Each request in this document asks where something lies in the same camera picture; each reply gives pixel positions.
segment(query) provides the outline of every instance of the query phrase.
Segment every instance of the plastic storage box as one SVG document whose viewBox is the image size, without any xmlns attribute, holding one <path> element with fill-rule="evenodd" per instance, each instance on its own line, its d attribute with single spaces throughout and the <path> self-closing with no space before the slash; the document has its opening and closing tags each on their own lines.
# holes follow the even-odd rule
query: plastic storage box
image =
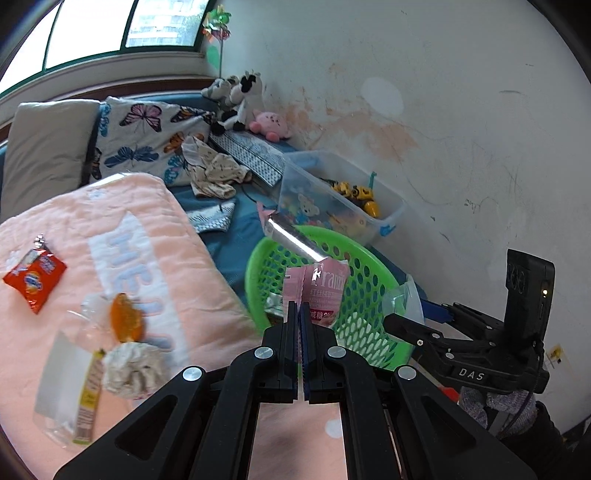
<svg viewBox="0 0 591 480">
<path fill-rule="evenodd" d="M 374 199 L 381 215 L 375 219 L 321 180 L 368 186 L 369 173 L 343 157 L 324 150 L 286 153 L 284 158 L 278 210 L 293 224 L 328 228 L 361 245 L 370 244 L 377 236 L 388 235 L 396 227 L 405 202 L 379 178 L 374 179 Z"/>
</svg>

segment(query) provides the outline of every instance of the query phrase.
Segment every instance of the crumpled tissue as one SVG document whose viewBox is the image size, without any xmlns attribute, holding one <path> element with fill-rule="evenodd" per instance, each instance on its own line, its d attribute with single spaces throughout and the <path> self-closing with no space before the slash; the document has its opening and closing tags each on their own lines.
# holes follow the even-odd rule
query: crumpled tissue
<svg viewBox="0 0 591 480">
<path fill-rule="evenodd" d="M 162 351 L 147 343 L 126 342 L 103 358 L 103 388 L 118 397 L 149 397 L 170 380 Z"/>
</svg>

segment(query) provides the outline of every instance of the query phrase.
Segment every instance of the clear plastic bag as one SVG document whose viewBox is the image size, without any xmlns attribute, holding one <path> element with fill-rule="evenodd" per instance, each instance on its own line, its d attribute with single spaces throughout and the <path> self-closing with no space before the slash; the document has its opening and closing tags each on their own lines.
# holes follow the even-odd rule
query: clear plastic bag
<svg viewBox="0 0 591 480">
<path fill-rule="evenodd" d="M 391 313 L 396 313 L 413 322 L 425 325 L 425 317 L 423 316 L 423 307 L 421 305 L 421 298 L 418 296 L 417 286 L 414 283 L 412 276 L 407 275 L 407 280 L 402 285 L 387 291 L 382 299 L 382 312 L 384 317 Z M 402 342 L 401 339 L 396 338 L 397 342 Z"/>
<path fill-rule="evenodd" d="M 93 354 L 109 351 L 118 344 L 105 327 L 104 313 L 91 318 L 71 311 L 64 314 L 37 390 L 33 422 L 54 442 L 72 452 L 83 448 L 74 442 L 76 418 Z M 129 411 L 127 402 L 121 402 Z"/>
</svg>

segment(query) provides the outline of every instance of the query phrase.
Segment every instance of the metal screw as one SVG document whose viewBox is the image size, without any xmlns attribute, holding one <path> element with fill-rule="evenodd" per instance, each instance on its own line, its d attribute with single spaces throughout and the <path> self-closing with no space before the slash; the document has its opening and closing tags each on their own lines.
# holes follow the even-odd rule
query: metal screw
<svg viewBox="0 0 591 480">
<path fill-rule="evenodd" d="M 341 346 L 332 346 L 328 349 L 327 353 L 332 358 L 343 358 L 347 354 L 347 350 Z"/>
<path fill-rule="evenodd" d="M 260 346 L 255 350 L 255 357 L 261 360 L 271 358 L 273 356 L 273 349 L 269 346 Z"/>
<path fill-rule="evenodd" d="M 405 365 L 398 369 L 398 376 L 404 380 L 412 380 L 417 376 L 417 371 L 413 367 Z"/>
<path fill-rule="evenodd" d="M 183 372 L 183 378 L 187 382 L 194 382 L 195 380 L 199 380 L 203 375 L 201 369 L 199 367 L 189 367 Z"/>
</svg>

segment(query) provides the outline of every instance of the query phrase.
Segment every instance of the butterfly pillow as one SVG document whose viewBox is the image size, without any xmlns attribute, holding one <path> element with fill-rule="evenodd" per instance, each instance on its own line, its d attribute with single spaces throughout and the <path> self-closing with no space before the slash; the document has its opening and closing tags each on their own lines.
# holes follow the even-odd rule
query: butterfly pillow
<svg viewBox="0 0 591 480">
<path fill-rule="evenodd" d="M 207 141 L 213 114 L 164 102 L 108 97 L 100 105 L 91 182 L 122 171 L 150 173 L 168 186 L 191 183 L 180 146 Z"/>
</svg>

